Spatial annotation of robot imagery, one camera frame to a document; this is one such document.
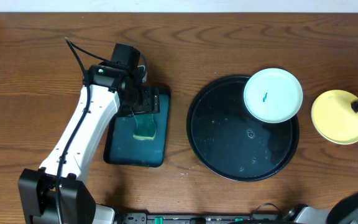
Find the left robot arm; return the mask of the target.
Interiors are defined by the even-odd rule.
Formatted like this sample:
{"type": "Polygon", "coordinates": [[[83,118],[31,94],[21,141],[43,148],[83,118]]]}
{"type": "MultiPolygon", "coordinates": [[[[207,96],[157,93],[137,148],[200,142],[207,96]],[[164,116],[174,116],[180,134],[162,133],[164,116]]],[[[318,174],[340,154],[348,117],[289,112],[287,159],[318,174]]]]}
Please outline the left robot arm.
{"type": "Polygon", "coordinates": [[[158,90],[145,86],[146,65],[92,65],[83,72],[76,109],[38,170],[24,169],[18,187],[26,223],[113,223],[115,211],[95,202],[86,181],[113,117],[160,111],[158,90]]]}

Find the yellow green sponge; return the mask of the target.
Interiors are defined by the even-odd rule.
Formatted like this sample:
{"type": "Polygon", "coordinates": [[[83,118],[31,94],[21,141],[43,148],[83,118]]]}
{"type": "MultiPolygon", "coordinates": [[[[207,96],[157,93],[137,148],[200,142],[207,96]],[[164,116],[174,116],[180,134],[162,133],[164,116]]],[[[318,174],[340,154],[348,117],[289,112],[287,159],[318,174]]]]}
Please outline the yellow green sponge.
{"type": "Polygon", "coordinates": [[[135,115],[136,128],[133,133],[133,138],[145,141],[154,140],[157,133],[157,125],[154,120],[154,114],[140,114],[135,115]]]}

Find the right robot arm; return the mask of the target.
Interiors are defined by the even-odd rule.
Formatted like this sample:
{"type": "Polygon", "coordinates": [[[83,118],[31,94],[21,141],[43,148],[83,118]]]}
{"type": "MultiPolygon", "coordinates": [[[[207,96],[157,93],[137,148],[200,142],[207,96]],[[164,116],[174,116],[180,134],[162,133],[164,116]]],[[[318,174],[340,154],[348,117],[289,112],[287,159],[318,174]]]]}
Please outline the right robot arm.
{"type": "MultiPolygon", "coordinates": [[[[329,90],[317,97],[311,108],[314,127],[336,144],[358,142],[358,97],[344,90],[329,90]]],[[[358,192],[342,199],[331,210],[299,205],[288,212],[292,223],[358,223],[358,192]]]]}

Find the yellow plate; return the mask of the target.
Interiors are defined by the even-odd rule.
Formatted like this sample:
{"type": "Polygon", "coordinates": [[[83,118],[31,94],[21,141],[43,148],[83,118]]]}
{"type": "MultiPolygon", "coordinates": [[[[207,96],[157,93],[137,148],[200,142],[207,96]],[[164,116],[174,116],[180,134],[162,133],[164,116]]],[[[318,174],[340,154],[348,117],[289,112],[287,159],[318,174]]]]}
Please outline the yellow plate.
{"type": "Polygon", "coordinates": [[[358,142],[358,112],[351,107],[356,101],[357,96],[344,90],[329,90],[319,95],[311,108],[317,132],[336,144],[358,142]]]}

